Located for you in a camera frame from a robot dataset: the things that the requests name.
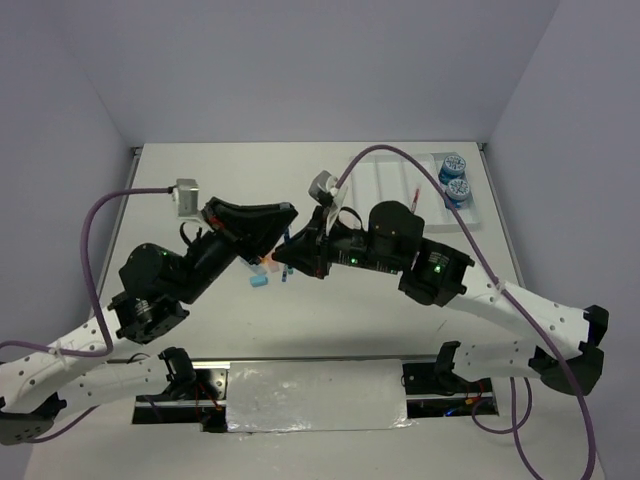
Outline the red pen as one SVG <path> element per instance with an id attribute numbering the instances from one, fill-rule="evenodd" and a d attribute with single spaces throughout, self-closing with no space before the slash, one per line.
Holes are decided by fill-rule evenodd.
<path id="1" fill-rule="evenodd" d="M 411 203 L 410 203 L 410 211 L 411 213 L 415 213 L 417 210 L 417 205 L 420 198 L 421 189 L 417 187 L 412 195 Z"/>

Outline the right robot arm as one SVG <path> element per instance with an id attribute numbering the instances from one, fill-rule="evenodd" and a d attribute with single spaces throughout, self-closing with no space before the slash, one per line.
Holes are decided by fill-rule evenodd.
<path id="1" fill-rule="evenodd" d="M 465 312 L 515 334 L 510 342 L 444 343 L 433 370 L 445 391 L 516 377 L 538 379 L 566 395 L 588 395 L 600 379 L 607 310 L 564 306 L 492 281 L 469 255 L 424 238 L 423 220 L 397 201 L 375 205 L 363 228 L 327 221 L 317 207 L 307 225 L 275 249 L 275 260 L 318 279 L 337 264 L 396 275 L 399 290 L 420 305 Z"/>

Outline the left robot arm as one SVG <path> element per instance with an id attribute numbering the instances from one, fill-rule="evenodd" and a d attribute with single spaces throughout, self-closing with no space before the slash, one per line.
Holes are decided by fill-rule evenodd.
<path id="1" fill-rule="evenodd" d="M 81 420 L 126 397 L 213 396 L 184 349 L 167 347 L 153 355 L 142 350 L 186 320 L 188 306 L 236 258 L 256 264 L 265 257 L 298 213 L 288 202 L 240 206 L 213 197 L 200 206 L 194 194 L 168 191 L 177 218 L 199 228 L 185 241 L 185 254 L 139 245 L 119 271 L 122 292 L 101 306 L 88 248 L 81 248 L 94 315 L 46 346 L 17 342 L 26 355 L 1 366 L 2 445 L 50 441 L 57 421 Z"/>

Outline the orange highlighter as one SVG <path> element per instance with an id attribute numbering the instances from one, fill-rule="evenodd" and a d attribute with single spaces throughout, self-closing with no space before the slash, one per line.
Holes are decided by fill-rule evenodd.
<path id="1" fill-rule="evenodd" d="M 270 255 L 264 258 L 263 263 L 271 273 L 279 272 L 281 269 L 280 264 L 275 261 Z"/>

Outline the blue highlighter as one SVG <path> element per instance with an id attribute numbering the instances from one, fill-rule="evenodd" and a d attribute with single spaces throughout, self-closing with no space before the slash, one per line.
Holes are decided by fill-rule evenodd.
<path id="1" fill-rule="evenodd" d="M 261 264 L 252 264 L 248 261 L 243 261 L 243 263 L 256 276 L 267 274 L 267 271 Z"/>

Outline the white compartment tray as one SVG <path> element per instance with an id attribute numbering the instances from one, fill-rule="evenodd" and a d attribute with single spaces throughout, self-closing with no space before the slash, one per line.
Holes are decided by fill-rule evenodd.
<path id="1" fill-rule="evenodd" d="M 444 191 L 446 184 L 438 178 L 442 160 L 456 152 L 416 154 L 414 158 L 423 169 L 428 171 Z M 465 174 L 471 189 L 471 181 Z M 424 220 L 424 233 L 454 233 L 460 226 L 451 210 L 445 207 L 444 200 L 436 192 L 427 178 L 411 162 L 390 152 L 377 152 L 367 155 L 353 169 L 349 176 L 349 191 L 352 194 L 352 207 L 367 220 L 371 209 L 383 201 L 398 201 L 410 209 L 412 195 L 417 187 L 421 193 L 415 215 Z M 481 220 L 473 198 L 473 190 L 465 208 L 457 213 L 468 227 L 474 231 L 480 228 Z"/>

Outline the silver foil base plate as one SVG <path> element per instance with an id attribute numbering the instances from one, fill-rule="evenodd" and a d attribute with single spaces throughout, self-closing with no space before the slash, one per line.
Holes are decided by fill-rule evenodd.
<path id="1" fill-rule="evenodd" d="M 236 363 L 228 376 L 227 427 L 237 433 L 407 427 L 401 377 L 394 359 Z"/>

